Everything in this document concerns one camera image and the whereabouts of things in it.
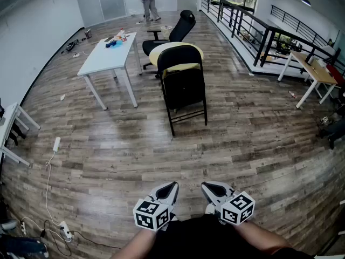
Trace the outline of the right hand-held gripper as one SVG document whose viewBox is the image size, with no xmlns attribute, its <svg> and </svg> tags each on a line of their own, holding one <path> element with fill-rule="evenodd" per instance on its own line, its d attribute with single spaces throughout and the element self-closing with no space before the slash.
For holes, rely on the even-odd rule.
<svg viewBox="0 0 345 259">
<path fill-rule="evenodd" d="M 230 185 L 219 181 L 202 182 L 201 190 L 210 203 L 205 213 L 215 215 L 222 224 L 240 225 L 253 215 L 256 202 L 246 192 L 234 195 Z"/>
</svg>

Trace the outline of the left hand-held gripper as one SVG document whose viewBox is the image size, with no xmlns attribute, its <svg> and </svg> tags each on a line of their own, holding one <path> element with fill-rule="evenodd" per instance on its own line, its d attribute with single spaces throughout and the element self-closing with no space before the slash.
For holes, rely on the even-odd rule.
<svg viewBox="0 0 345 259">
<path fill-rule="evenodd" d="M 135 225 L 151 231 L 166 230 L 174 218 L 178 191 L 177 182 L 167 182 L 155 187 L 144 199 L 139 199 L 133 209 Z"/>
</svg>

